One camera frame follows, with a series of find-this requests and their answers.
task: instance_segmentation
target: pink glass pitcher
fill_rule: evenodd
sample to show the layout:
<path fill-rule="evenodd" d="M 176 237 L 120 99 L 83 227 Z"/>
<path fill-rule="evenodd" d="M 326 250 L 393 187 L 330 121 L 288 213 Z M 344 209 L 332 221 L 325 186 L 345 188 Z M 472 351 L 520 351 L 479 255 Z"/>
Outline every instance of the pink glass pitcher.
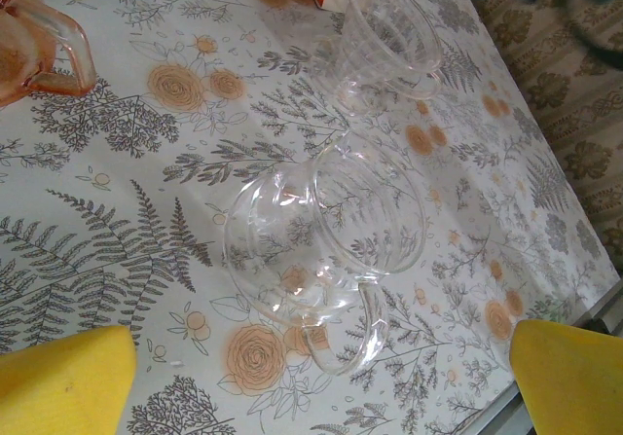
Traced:
<path fill-rule="evenodd" d="M 56 43 L 73 75 L 53 71 Z M 0 106 L 32 91 L 86 94 L 95 80 L 89 42 L 76 21 L 43 0 L 0 0 Z"/>

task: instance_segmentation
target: gray leaf print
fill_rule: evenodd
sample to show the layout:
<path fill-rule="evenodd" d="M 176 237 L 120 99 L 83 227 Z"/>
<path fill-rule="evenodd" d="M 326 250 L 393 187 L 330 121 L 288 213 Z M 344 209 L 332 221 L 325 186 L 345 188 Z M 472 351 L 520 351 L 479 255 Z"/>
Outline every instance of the gray leaf print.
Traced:
<path fill-rule="evenodd" d="M 453 0 L 429 0 L 439 6 L 437 14 L 439 18 L 450 29 L 458 33 L 460 29 L 464 29 L 469 34 L 478 33 L 478 24 L 468 12 L 462 11 L 457 2 Z"/>
<path fill-rule="evenodd" d="M 536 162 L 528 160 L 528 179 L 532 184 L 534 207 L 565 211 L 568 208 L 565 174 L 551 157 L 534 157 Z"/>
<path fill-rule="evenodd" d="M 344 14 L 332 13 L 331 20 L 333 21 L 333 30 L 336 34 L 342 34 L 342 28 L 344 27 Z"/>
<path fill-rule="evenodd" d="M 567 246 L 567 225 L 565 221 L 556 216 L 555 214 L 549 213 L 547 215 L 547 222 L 545 227 L 545 232 L 547 233 L 548 241 L 550 246 L 559 252 L 565 252 L 568 254 L 568 246 Z"/>
<path fill-rule="evenodd" d="M 538 124 L 534 121 L 534 119 L 531 119 L 526 114 L 524 114 L 524 111 L 522 111 L 518 107 L 514 108 L 513 117 L 517 121 L 517 124 L 522 130 L 522 133 L 526 137 L 528 137 L 530 140 L 543 140 L 543 133 L 538 127 Z"/>
<path fill-rule="evenodd" d="M 446 41 L 444 43 L 444 60 L 440 71 L 444 77 L 444 84 L 452 86 L 458 90 L 458 86 L 467 92 L 467 89 L 474 91 L 474 81 L 480 81 L 482 72 L 478 65 L 472 60 L 469 53 L 463 51 L 457 42 L 453 47 Z"/>
<path fill-rule="evenodd" d="M 290 46 L 285 54 L 287 57 L 275 51 L 266 51 L 263 57 L 257 59 L 257 63 L 260 68 L 268 67 L 269 71 L 279 67 L 281 72 L 286 72 L 288 75 L 298 75 L 302 71 L 307 73 L 306 64 L 310 61 L 310 53 L 296 46 Z"/>
<path fill-rule="evenodd" d="M 22 167 L 41 167 L 53 171 L 60 171 L 69 163 L 69 150 L 57 146 L 55 143 L 35 143 L 33 150 L 23 151 L 24 145 L 19 143 L 21 138 L 7 139 L 7 143 L 0 143 L 0 165 L 11 167 L 19 163 Z"/>
<path fill-rule="evenodd" d="M 192 377 L 175 375 L 173 383 L 147 398 L 147 404 L 132 406 L 128 431 L 132 435 L 197 433 L 234 435 L 233 417 L 216 415 L 217 406 Z"/>
<path fill-rule="evenodd" d="M 66 75 L 60 69 L 56 73 Z M 106 142 L 113 151 L 129 152 L 133 158 L 145 153 L 158 153 L 163 140 L 175 143 L 179 138 L 177 122 L 170 114 L 160 114 L 143 101 L 139 94 L 118 96 L 101 77 L 92 91 L 84 96 L 34 92 L 41 101 L 32 108 L 34 122 L 42 133 L 56 133 L 70 150 L 85 150 L 92 138 L 107 134 Z"/>
<path fill-rule="evenodd" d="M 577 235 L 580 237 L 582 248 L 590 253 L 595 260 L 600 258 L 602 256 L 600 246 L 597 244 L 595 236 L 591 233 L 591 230 L 588 229 L 586 224 L 584 224 L 584 221 L 580 219 L 575 225 L 575 230 L 577 231 Z"/>

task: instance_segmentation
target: glass base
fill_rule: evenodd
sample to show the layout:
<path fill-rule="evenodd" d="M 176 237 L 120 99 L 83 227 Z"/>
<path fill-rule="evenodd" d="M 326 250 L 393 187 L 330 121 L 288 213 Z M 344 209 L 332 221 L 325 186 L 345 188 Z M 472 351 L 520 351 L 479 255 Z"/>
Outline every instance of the glass base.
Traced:
<path fill-rule="evenodd" d="M 386 98 L 384 87 L 359 86 L 335 73 L 339 68 L 336 64 L 335 48 L 340 39 L 339 36 L 334 36 L 315 41 L 316 48 L 311 55 L 309 65 L 311 83 L 344 114 L 360 117 L 383 112 Z"/>

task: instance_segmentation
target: tablecloth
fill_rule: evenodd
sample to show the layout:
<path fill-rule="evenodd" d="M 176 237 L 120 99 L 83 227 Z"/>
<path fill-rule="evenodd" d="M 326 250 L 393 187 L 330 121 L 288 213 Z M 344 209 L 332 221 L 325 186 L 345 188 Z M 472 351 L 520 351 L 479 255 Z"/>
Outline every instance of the tablecloth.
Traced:
<path fill-rule="evenodd" d="M 129 326 L 119 433 L 460 432 L 512 382 L 519 320 L 572 322 L 618 276 L 469 0 L 417 1 L 441 93 L 347 119 L 307 79 L 343 21 L 311 0 L 47 0 L 98 79 L 0 110 L 0 351 Z M 428 239 L 384 279 L 381 356 L 332 378 L 237 294 L 222 233 L 243 184 L 348 126 L 413 176 Z M 345 357 L 360 313 L 330 331 Z"/>

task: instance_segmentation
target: fern leaf print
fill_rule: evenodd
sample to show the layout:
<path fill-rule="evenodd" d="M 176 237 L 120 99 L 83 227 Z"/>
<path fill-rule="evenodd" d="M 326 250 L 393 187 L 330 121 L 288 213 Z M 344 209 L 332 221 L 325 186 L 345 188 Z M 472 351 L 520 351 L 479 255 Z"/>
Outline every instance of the fern leaf print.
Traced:
<path fill-rule="evenodd" d="M 469 52 L 455 44 L 446 41 L 444 45 L 444 59 L 439 69 L 444 79 L 444 84 L 458 90 L 459 87 L 467 92 L 474 92 L 476 80 L 481 81 L 482 71 L 476 65 Z"/>
<path fill-rule="evenodd" d="M 60 69 L 55 72 L 67 74 Z M 41 131 L 58 135 L 75 152 L 85 150 L 99 133 L 107 133 L 106 142 L 113 151 L 138 159 L 146 152 L 158 152 L 161 138 L 174 143 L 179 137 L 173 116 L 159 114 L 139 95 L 117 96 L 101 77 L 85 96 L 34 92 L 32 97 L 41 101 L 32 108 Z"/>
<path fill-rule="evenodd" d="M 202 434 L 233 435 L 233 415 L 217 415 L 218 407 L 193 378 L 173 377 L 167 384 L 147 398 L 147 403 L 132 407 L 128 431 L 132 435 Z"/>
<path fill-rule="evenodd" d="M 559 212 L 569 208 L 567 178 L 558 163 L 550 157 L 535 155 L 528 165 L 534 206 Z"/>
<path fill-rule="evenodd" d="M 13 254 L 0 259 L 0 351 L 117 323 L 139 345 L 146 313 L 174 283 L 196 291 L 190 263 L 212 266 L 210 242 L 192 234 L 179 199 L 167 227 L 142 187 L 131 184 L 137 222 L 115 207 L 55 190 L 47 193 L 76 213 L 85 234 L 41 220 L 0 220 L 0 241 Z"/>

